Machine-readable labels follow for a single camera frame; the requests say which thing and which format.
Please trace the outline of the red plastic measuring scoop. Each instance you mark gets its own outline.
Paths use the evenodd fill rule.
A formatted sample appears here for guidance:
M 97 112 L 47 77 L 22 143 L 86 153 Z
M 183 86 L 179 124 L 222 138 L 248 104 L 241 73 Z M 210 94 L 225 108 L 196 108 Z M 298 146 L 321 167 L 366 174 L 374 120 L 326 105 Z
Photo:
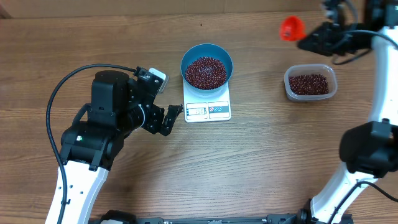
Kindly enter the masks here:
M 287 17 L 280 25 L 279 37 L 283 41 L 295 42 L 306 37 L 305 24 L 297 16 Z

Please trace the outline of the blue plastic bowl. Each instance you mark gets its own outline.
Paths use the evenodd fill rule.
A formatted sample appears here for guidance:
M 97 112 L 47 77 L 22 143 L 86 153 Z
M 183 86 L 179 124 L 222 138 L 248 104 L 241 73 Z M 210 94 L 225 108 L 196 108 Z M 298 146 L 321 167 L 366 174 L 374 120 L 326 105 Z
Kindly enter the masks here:
M 187 67 L 200 57 L 212 57 L 221 60 L 223 65 L 226 67 L 227 72 L 227 80 L 225 83 L 229 82 L 234 70 L 233 60 L 225 49 L 215 44 L 199 44 L 192 47 L 184 54 L 180 64 L 180 71 L 183 80 L 186 81 L 185 71 Z

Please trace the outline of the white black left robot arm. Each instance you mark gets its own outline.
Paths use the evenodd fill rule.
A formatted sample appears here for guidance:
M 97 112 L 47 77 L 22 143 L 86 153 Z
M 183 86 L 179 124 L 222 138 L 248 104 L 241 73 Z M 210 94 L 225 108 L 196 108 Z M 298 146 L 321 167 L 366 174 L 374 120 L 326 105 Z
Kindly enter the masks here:
M 155 68 L 137 67 L 131 77 L 115 70 L 96 73 L 90 103 L 62 134 L 57 188 L 46 223 L 89 223 L 124 140 L 138 128 L 163 136 L 171 133 L 183 106 L 164 109 L 154 104 L 168 80 Z

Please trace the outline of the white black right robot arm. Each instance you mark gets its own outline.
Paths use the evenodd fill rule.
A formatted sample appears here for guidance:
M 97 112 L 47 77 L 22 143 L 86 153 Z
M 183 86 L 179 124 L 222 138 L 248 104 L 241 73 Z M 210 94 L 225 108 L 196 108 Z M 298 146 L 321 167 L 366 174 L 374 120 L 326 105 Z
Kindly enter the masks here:
M 341 1 L 324 1 L 328 22 L 297 46 L 324 56 L 375 53 L 373 104 L 368 122 L 347 130 L 341 163 L 297 223 L 352 223 L 345 213 L 355 199 L 389 172 L 397 171 L 397 1 L 366 1 L 364 21 L 345 23 Z

